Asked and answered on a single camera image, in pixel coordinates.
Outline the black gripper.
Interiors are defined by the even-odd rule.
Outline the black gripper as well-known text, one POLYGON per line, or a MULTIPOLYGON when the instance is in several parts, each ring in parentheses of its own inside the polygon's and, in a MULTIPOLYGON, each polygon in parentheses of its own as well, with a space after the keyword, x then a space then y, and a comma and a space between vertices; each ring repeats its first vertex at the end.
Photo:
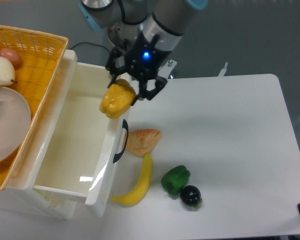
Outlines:
POLYGON ((140 33, 132 48, 123 51, 115 46, 108 57, 105 69, 109 71, 110 83, 108 88, 114 84, 117 77, 122 74, 129 74, 138 80, 139 92, 132 100, 132 107, 137 101, 152 100, 167 84, 167 79, 158 75, 158 71, 164 60, 171 53, 170 51, 156 48, 161 40, 159 33, 156 33, 151 41, 140 33), (147 90, 148 81, 154 79, 154 88, 147 90))

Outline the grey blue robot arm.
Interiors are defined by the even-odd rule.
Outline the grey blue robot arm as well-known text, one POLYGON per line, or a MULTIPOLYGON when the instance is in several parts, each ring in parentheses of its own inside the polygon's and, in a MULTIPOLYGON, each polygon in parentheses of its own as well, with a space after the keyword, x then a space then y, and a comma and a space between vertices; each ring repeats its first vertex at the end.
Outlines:
POLYGON ((105 68, 110 84, 127 73, 138 81, 132 100, 153 99, 167 84, 159 74, 169 54, 182 39, 206 0, 160 0, 148 13, 145 0, 81 0, 78 7, 93 30, 120 27, 121 43, 115 43, 105 68))

